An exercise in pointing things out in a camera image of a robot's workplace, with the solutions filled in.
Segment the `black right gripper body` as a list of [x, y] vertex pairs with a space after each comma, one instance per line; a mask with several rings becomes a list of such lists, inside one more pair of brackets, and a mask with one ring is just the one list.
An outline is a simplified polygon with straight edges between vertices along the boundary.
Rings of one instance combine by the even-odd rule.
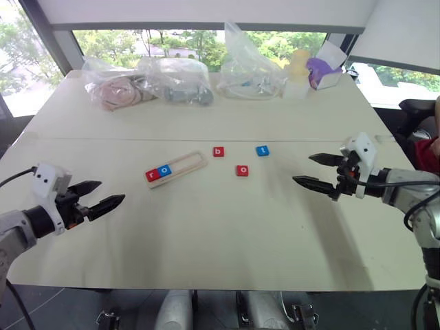
[[333, 201], [339, 200], [340, 195], [351, 196], [357, 188], [356, 181], [360, 178], [358, 163], [360, 158], [357, 153], [349, 153], [348, 156], [333, 157], [332, 166], [336, 166], [337, 184], [333, 192], [329, 193]]

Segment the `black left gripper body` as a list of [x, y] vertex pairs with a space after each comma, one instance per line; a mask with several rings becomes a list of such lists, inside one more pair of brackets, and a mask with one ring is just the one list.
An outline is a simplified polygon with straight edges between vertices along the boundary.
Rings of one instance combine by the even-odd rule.
[[58, 194], [56, 196], [55, 203], [65, 229], [72, 229], [83, 223], [87, 217], [88, 207], [80, 205], [79, 200], [74, 199], [70, 195], [69, 188], [65, 194]]

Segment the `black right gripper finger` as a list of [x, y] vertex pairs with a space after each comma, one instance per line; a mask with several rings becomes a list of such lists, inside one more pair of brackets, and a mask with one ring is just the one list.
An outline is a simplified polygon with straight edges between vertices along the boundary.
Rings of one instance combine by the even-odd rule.
[[314, 177], [298, 175], [293, 176], [292, 179], [300, 186], [315, 191], [317, 193], [329, 196], [334, 192], [334, 187], [331, 183], [320, 181], [319, 179]]
[[344, 157], [342, 155], [333, 155], [328, 153], [316, 153], [309, 156], [309, 159], [324, 166], [339, 166]]

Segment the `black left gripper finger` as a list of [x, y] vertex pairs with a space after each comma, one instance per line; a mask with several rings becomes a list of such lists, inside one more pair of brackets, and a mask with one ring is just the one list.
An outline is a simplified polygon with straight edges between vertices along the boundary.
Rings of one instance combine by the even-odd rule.
[[70, 195], [79, 200], [81, 197], [88, 195], [102, 184], [101, 181], [86, 180], [69, 187]]
[[125, 195], [112, 195], [101, 200], [88, 209], [87, 218], [94, 221], [117, 208], [124, 200]]

